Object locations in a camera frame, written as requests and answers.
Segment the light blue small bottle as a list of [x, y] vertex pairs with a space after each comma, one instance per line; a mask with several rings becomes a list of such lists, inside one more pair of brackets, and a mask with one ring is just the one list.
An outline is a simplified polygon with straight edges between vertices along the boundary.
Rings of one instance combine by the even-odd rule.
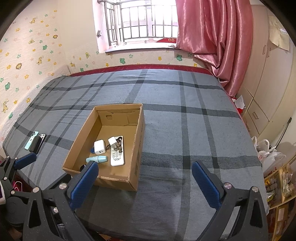
[[105, 163], [108, 161], [108, 157], [107, 156], [93, 156], [93, 157], [86, 158], [86, 163], [89, 163], [91, 161], [96, 162], [96, 163]]

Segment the white square charger block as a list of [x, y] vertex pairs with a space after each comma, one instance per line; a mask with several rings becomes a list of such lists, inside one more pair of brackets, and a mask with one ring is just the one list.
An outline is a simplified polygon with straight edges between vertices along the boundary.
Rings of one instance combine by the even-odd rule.
[[97, 140], [94, 142], [93, 151], [95, 154], [100, 155], [106, 152], [104, 140]]

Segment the white air conditioner remote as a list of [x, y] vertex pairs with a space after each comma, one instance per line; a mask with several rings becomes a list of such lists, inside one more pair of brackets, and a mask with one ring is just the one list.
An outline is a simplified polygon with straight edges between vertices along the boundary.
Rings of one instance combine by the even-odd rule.
[[113, 167], [123, 166], [125, 164], [124, 148], [123, 148], [122, 153], [119, 153], [118, 151], [114, 151], [113, 149], [111, 149], [111, 151], [110, 151], [110, 164]]

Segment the small white plug adapter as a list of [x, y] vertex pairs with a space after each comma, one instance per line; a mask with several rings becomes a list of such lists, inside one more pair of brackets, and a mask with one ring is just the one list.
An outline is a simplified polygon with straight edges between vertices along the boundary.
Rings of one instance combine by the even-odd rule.
[[118, 144], [118, 142], [117, 142], [117, 140], [116, 140], [115, 137], [110, 137], [110, 138], [108, 139], [108, 142], [109, 142], [109, 145], [110, 145], [110, 147], [111, 147], [112, 149], [116, 149], [116, 148], [118, 148], [118, 146], [119, 146], [119, 144]]

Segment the metal key bunch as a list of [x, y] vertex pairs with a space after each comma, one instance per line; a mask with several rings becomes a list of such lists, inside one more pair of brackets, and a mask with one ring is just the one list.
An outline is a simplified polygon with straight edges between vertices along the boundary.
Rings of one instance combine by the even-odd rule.
[[[123, 147], [122, 147], [123, 136], [118, 136], [118, 137], [115, 137], [115, 138], [116, 138], [116, 140], [117, 140], [119, 146], [118, 146], [118, 148], [113, 149], [113, 150], [114, 150], [114, 151], [118, 151], [119, 153], [122, 153], [122, 152], [123, 152]], [[108, 144], [108, 145], [106, 146], [106, 150], [110, 150], [110, 149], [112, 149], [112, 148], [111, 148], [110, 145]]]

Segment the black smartphone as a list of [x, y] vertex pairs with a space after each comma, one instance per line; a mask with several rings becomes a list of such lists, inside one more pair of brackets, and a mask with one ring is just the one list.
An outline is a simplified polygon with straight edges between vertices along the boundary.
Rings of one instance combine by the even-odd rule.
[[39, 150], [41, 149], [41, 146], [45, 140], [46, 134], [42, 133], [38, 136], [33, 138], [33, 141], [29, 147], [29, 152], [33, 152], [35, 154], [38, 154]]

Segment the light blue smartphone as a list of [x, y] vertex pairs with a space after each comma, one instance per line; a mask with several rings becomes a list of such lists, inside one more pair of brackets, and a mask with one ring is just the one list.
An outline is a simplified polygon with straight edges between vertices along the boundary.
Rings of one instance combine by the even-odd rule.
[[31, 144], [33, 143], [34, 138], [37, 137], [38, 134], [39, 134], [38, 131], [34, 131], [34, 132], [31, 134], [29, 140], [27, 141], [27, 143], [26, 143], [26, 145], [25, 145], [25, 147], [24, 147], [25, 150], [29, 150]]

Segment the wooden shelf with clutter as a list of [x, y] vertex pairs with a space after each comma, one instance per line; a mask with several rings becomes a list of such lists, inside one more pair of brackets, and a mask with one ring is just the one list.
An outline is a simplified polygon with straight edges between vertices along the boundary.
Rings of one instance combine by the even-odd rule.
[[295, 240], [295, 157], [264, 178], [268, 240]]

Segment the white plastic bag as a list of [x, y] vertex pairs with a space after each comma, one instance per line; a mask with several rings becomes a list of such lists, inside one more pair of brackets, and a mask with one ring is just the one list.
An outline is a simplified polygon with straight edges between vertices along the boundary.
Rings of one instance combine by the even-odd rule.
[[278, 152], [275, 147], [271, 148], [269, 140], [263, 139], [258, 141], [256, 136], [252, 137], [251, 140], [257, 151], [257, 157], [262, 164], [264, 177], [280, 169], [287, 163], [287, 156]]

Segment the brown cardboard box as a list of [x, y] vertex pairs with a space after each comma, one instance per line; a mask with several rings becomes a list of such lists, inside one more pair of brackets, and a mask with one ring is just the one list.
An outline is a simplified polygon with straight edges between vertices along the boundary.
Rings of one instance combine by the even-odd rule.
[[93, 159], [99, 168], [95, 185], [137, 191], [144, 129], [141, 103], [95, 106], [62, 168], [74, 176], [87, 159]]

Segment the grey plaid bed blanket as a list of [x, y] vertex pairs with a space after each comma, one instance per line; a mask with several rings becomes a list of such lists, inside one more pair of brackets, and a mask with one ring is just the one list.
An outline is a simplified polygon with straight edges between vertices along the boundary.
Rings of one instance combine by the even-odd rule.
[[26, 154], [29, 136], [46, 140], [21, 176], [48, 187], [97, 105], [141, 103], [144, 144], [137, 192], [93, 187], [78, 209], [89, 228], [124, 240], [196, 240], [215, 210], [191, 173], [195, 161], [235, 188], [266, 190], [261, 163], [232, 101], [212, 75], [161, 69], [61, 76], [27, 108], [11, 113], [4, 151]]

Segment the beige wardrobe cabinet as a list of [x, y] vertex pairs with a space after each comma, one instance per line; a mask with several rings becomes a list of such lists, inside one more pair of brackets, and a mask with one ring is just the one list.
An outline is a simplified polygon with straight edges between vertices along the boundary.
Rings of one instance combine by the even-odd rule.
[[238, 96], [250, 136], [273, 141], [295, 111], [295, 45], [280, 20], [251, 1], [253, 43]]

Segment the window with metal bars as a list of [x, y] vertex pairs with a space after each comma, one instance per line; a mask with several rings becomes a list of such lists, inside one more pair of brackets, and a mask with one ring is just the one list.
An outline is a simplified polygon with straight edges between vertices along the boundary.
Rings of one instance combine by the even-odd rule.
[[175, 1], [93, 1], [92, 7], [99, 52], [176, 45]]

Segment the pink satin curtain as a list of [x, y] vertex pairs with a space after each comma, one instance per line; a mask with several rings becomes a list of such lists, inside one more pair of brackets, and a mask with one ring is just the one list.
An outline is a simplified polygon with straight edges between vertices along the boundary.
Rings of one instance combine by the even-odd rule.
[[219, 78], [230, 97], [241, 87], [253, 40], [249, 1], [176, 1], [176, 47], [190, 52]]

